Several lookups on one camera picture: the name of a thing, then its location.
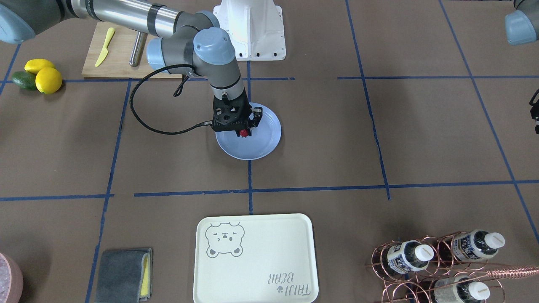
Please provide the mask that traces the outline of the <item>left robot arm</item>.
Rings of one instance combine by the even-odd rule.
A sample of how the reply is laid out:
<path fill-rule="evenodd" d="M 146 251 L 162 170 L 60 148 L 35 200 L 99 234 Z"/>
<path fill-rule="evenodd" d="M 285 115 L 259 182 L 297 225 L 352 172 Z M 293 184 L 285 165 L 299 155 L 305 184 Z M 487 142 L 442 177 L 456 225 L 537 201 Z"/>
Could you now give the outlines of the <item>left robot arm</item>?
<path fill-rule="evenodd" d="M 512 46 L 534 43 L 539 40 L 539 2 L 514 0 L 515 11 L 504 19 L 508 44 Z"/>

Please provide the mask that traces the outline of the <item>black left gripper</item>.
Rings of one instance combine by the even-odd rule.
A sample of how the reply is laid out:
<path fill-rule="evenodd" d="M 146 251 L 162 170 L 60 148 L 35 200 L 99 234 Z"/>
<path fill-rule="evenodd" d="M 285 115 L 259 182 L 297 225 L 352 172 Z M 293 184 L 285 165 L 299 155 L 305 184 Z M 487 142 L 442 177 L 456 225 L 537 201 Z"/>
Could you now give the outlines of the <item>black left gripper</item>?
<path fill-rule="evenodd" d="M 538 101 L 538 96 L 539 96 L 539 89 L 537 89 L 531 100 L 529 101 L 529 105 L 531 105 L 531 110 L 530 110 L 530 114 L 531 114 L 531 118 L 535 120 L 535 123 L 536 123 L 536 127 L 539 126 L 539 101 Z"/>

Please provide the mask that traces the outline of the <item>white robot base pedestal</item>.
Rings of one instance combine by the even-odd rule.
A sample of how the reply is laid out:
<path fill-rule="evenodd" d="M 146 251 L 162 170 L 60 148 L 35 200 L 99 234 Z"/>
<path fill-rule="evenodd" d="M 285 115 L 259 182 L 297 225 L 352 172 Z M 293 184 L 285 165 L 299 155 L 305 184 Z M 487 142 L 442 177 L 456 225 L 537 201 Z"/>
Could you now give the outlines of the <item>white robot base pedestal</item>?
<path fill-rule="evenodd" d="M 285 60 L 283 11 L 273 0 L 222 0 L 213 14 L 230 36 L 238 61 Z"/>

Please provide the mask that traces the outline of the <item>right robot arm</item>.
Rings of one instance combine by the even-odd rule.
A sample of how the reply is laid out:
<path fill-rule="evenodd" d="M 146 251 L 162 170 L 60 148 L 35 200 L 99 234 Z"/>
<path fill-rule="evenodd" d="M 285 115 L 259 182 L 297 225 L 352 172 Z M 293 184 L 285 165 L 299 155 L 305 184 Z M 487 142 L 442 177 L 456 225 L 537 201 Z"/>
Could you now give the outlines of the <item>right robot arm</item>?
<path fill-rule="evenodd" d="M 152 72 L 181 74 L 179 96 L 191 77 L 205 77 L 213 90 L 213 118 L 197 124 L 214 132 L 251 135 L 263 110 L 248 101 L 235 48 L 210 11 L 188 13 L 144 0 L 2 0 L 1 40 L 21 44 L 68 19 L 94 19 L 153 36 L 147 45 Z"/>

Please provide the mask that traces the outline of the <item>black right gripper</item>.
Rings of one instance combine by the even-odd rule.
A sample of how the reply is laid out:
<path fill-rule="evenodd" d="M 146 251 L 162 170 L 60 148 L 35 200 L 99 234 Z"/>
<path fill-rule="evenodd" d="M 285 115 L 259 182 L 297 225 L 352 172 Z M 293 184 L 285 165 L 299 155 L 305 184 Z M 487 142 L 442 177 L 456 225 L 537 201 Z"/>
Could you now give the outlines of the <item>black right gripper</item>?
<path fill-rule="evenodd" d="M 229 100 L 228 104 L 215 96 L 213 97 L 211 128 L 214 132 L 235 131 L 236 136 L 242 138 L 239 136 L 239 132 L 248 129 L 249 136 L 252 136 L 250 128 L 258 127 L 262 117 L 263 109 L 260 106 L 250 106 L 246 93 Z"/>

